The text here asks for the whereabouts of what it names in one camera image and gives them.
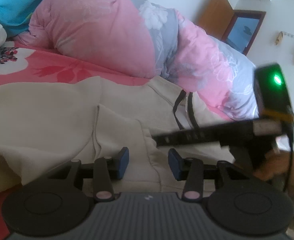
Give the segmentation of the operator right hand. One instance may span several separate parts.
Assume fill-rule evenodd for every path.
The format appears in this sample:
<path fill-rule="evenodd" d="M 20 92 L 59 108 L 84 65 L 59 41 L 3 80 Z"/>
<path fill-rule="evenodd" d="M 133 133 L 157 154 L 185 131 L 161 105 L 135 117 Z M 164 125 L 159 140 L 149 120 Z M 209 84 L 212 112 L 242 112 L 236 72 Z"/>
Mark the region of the operator right hand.
<path fill-rule="evenodd" d="M 289 168 L 289 156 L 290 152 L 287 151 L 269 152 L 265 163 L 254 172 L 254 175 L 260 180 L 267 181 L 275 176 L 287 174 Z M 290 196 L 294 196 L 294 156 L 288 184 L 288 193 Z"/>

